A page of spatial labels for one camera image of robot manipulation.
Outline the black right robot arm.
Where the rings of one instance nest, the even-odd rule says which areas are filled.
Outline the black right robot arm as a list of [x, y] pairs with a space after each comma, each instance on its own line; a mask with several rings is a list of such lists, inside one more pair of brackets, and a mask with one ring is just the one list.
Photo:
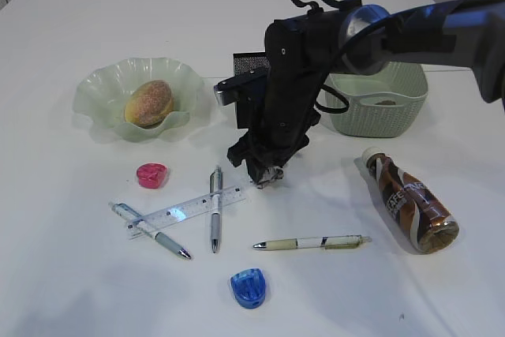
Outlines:
[[346, 0], [337, 10], [313, 6], [273, 21], [264, 47], [269, 66], [219, 82], [215, 96], [234, 104], [245, 134], [227, 158], [246, 165], [256, 185], [282, 177], [309, 143], [307, 131], [326, 107], [317, 97], [332, 73], [369, 76], [389, 62], [466, 67], [481, 97], [504, 97], [504, 0], [455, 0], [389, 13]]

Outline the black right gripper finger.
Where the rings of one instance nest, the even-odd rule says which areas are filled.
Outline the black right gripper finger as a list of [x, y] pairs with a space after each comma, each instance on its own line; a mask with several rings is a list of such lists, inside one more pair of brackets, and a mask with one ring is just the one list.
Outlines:
[[252, 157], [248, 133], [245, 133], [234, 145], [228, 148], [226, 157], [233, 167], [239, 167], [244, 160], [247, 161]]
[[246, 166], [247, 166], [247, 171], [249, 174], [249, 177], [251, 178], [252, 182], [254, 184], [257, 183], [257, 181], [260, 179], [260, 176], [262, 173], [269, 167], [266, 167], [263, 165], [261, 162], [259, 162], [255, 158], [250, 158], [246, 161]]

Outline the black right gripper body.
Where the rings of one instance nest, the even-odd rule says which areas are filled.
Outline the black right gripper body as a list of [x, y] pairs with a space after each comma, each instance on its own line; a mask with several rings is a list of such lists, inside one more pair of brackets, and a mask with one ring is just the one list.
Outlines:
[[248, 163], [282, 166], [309, 144], [306, 136], [320, 114], [314, 111], [323, 73], [339, 48], [342, 11], [276, 19], [265, 32], [270, 64], [260, 124], [249, 130]]

